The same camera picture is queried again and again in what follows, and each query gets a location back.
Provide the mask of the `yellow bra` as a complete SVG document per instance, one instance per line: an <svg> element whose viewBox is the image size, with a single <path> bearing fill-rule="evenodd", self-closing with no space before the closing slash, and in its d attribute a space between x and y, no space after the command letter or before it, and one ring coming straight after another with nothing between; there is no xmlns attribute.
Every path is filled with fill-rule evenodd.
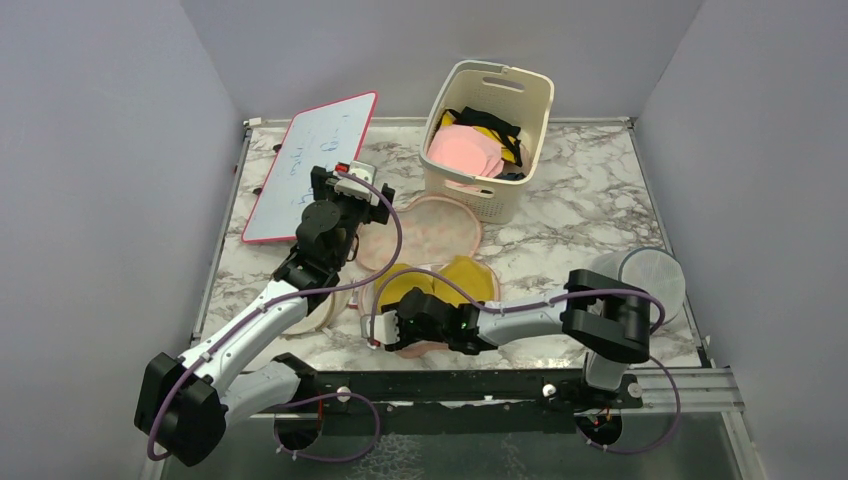
<svg viewBox="0 0 848 480"><path fill-rule="evenodd" d="M450 280L477 302L484 303L499 298L500 286L493 271L470 257L455 256L441 268L420 266L420 269L433 271ZM466 303L466 299L443 280L427 274L411 272L389 282L377 301L377 311L386 305L398 303L414 288L419 288L424 293L432 294L453 306Z"/></svg>

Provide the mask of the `floral mesh laundry bag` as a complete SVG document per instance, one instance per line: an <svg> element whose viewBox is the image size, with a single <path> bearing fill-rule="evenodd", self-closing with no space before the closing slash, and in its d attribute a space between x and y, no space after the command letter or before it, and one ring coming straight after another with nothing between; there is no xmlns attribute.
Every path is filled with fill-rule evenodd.
<svg viewBox="0 0 848 480"><path fill-rule="evenodd" d="M364 287L365 293L361 295L364 300L359 302L359 310L363 314L370 313L373 293L382 286L385 278L396 271L420 266L441 268L455 256L471 258L480 246L483 233L480 221L468 207L457 201L439 196L420 197L400 209L398 216L403 233L401 253L388 273ZM369 271L382 269L396 247L397 232L393 222L389 220L387 225L370 223L360 227L358 233L360 245L356 263ZM434 350L447 348L421 343L401 350L397 355L411 359Z"/></svg>

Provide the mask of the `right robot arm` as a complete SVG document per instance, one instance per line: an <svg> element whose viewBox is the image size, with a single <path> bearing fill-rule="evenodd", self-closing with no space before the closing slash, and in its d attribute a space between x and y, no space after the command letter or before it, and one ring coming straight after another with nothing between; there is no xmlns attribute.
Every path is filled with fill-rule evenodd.
<svg viewBox="0 0 848 480"><path fill-rule="evenodd" d="M632 364L650 358L650 338L665 308L645 290L596 272L570 272L564 287L512 302L481 303L462 292L454 306L419 288L384 306L371 305L360 320L373 347L400 351L432 342L465 355L517 340L563 334L588 353L577 380L579 398L600 407L612 399ZM653 320L656 311L659 319Z"/></svg>

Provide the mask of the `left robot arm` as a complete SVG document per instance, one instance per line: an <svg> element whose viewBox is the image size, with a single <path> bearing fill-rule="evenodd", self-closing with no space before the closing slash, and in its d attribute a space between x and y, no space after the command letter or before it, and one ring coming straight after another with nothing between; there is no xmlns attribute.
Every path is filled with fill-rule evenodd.
<svg viewBox="0 0 848 480"><path fill-rule="evenodd" d="M314 384L284 363L247 374L245 367L285 330L333 293L345 290L340 272L357 255L358 229L399 221L395 192L376 187L375 166L352 161L310 173L313 202L302 212L296 242L260 294L205 341L147 364L134 416L146 434L151 461L203 461L228 426L277 403L290 410L313 401Z"/></svg>

